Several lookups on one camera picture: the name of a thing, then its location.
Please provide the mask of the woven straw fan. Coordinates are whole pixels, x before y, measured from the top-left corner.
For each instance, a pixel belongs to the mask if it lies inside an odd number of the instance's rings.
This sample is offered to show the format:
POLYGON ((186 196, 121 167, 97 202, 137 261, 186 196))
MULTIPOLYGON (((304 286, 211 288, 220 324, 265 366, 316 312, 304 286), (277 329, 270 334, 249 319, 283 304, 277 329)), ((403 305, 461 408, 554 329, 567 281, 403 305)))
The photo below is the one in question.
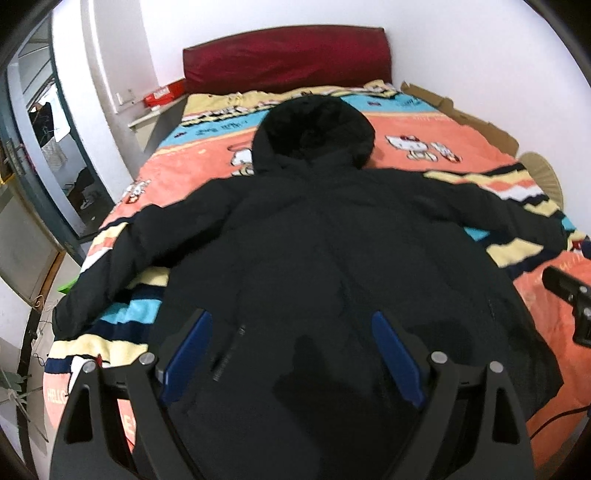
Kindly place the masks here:
POLYGON ((519 157, 531 177, 543 192, 561 209, 564 208, 564 194, 558 176, 549 161, 535 152, 526 152, 519 157))

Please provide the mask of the Hello Kitty striped blanket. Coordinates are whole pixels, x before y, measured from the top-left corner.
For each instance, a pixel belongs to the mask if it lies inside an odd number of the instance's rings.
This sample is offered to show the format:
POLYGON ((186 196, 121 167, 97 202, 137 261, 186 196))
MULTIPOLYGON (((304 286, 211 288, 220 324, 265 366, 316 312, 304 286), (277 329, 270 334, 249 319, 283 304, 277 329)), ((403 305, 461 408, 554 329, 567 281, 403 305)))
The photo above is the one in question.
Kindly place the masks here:
MULTIPOLYGON (((322 87, 366 114, 376 130, 370 165, 424 171, 451 183, 472 182, 503 199, 518 201, 533 213, 563 219, 564 212, 515 157, 502 153, 475 129, 401 88, 375 80, 361 88, 322 87)), ((228 95, 192 94, 180 124, 162 141, 124 192, 91 243, 84 266, 96 263, 141 208, 178 201, 206 181, 252 173, 250 145, 263 116, 284 100, 281 93, 250 91, 228 95)), ((590 279, 590 240, 565 224, 568 248, 553 254, 522 239, 504 240, 482 231, 472 237, 505 269, 554 351, 564 379, 559 394, 528 424, 540 478, 565 465, 590 424, 590 351, 573 342, 570 306, 546 291, 543 270, 555 266, 582 282, 590 279)), ((147 348, 144 339, 158 305, 154 291, 167 283, 164 269, 150 269, 133 282, 140 299, 129 298, 108 308, 94 327, 74 340, 57 340, 50 348, 43 375, 47 423, 57 427, 68 393, 88 360, 121 366, 147 348)))

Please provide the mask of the red box on nightstand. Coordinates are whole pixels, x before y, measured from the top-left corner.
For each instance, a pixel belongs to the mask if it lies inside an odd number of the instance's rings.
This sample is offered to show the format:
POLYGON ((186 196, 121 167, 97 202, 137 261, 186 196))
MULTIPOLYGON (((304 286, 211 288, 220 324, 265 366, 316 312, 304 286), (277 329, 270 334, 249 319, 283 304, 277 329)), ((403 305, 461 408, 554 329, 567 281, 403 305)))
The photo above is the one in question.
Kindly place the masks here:
POLYGON ((167 105, 182 97, 186 92, 185 80, 179 79, 146 95, 142 102, 146 108, 167 105))

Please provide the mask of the brown cardboard sheet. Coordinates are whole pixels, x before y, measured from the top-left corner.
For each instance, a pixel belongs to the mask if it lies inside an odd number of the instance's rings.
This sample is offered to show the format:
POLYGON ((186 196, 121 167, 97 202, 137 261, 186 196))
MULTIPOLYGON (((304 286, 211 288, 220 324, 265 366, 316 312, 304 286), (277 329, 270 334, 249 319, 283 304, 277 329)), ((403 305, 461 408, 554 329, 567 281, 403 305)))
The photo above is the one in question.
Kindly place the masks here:
POLYGON ((515 157, 518 153, 519 143, 512 135, 489 121, 482 120, 476 116, 458 110, 451 98, 441 96, 407 82, 401 84, 401 91, 425 101, 457 123, 475 129, 483 135, 491 145, 499 149, 502 153, 508 154, 512 157, 515 157))

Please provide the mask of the teal door frame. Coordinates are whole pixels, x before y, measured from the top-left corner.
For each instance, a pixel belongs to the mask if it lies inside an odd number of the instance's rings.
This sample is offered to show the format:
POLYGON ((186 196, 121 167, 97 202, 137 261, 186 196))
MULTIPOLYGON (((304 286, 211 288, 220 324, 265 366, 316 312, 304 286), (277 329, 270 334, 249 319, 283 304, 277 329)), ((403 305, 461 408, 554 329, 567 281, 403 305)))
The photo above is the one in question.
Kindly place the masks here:
POLYGON ((84 257, 113 201, 75 127, 57 72, 53 16, 34 24, 1 74, 3 135, 25 196, 57 242, 84 257))

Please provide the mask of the black hooded puffer jacket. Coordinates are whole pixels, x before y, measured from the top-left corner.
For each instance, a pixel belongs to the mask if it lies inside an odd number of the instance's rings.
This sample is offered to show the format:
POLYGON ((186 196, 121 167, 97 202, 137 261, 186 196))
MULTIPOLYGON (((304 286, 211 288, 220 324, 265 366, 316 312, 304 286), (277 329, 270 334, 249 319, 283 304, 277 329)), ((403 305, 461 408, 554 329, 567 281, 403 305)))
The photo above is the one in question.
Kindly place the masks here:
POLYGON ((370 169, 375 131, 342 99, 276 105, 252 141, 253 174, 144 207, 60 301, 71 341, 151 267, 169 272, 151 348, 195 311, 204 358, 167 413, 208 479, 379 479, 419 410, 372 331, 382 312, 455 362, 501 362, 526 417, 559 392, 557 359, 509 275, 471 231, 562 250, 562 223, 475 184, 370 169))

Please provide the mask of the green object on floor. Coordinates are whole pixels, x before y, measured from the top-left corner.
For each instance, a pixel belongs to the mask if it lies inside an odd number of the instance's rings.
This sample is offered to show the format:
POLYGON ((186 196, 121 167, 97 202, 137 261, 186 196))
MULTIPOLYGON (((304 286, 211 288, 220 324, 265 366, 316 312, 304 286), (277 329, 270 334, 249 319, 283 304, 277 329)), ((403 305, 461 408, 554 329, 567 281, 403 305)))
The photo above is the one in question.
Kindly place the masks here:
POLYGON ((72 287, 75 285, 75 283, 76 283, 76 279, 73 279, 72 281, 59 287, 58 292, 62 293, 62 294, 67 294, 72 289, 72 287))

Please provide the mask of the white nightstand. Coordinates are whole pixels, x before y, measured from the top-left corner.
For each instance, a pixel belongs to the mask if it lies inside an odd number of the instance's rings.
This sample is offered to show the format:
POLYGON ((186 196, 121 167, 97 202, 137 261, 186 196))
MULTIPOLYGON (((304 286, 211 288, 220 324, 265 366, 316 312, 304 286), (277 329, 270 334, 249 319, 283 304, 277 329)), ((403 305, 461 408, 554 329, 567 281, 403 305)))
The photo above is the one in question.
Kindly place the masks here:
POLYGON ((187 99, 188 96, 183 95, 166 105, 153 107, 147 114, 128 124, 144 154, 151 156, 180 124, 187 99))

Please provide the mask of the dark red headboard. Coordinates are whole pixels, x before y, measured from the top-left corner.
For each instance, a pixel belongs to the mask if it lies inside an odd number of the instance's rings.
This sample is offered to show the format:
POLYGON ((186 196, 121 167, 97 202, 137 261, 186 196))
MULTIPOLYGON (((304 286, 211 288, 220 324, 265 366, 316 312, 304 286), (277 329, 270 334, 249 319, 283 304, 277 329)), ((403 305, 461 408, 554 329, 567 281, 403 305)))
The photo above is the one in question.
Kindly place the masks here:
POLYGON ((390 83, 392 54, 382 28, 286 26, 250 31, 183 50, 186 92, 226 95, 283 93, 334 85, 390 83))

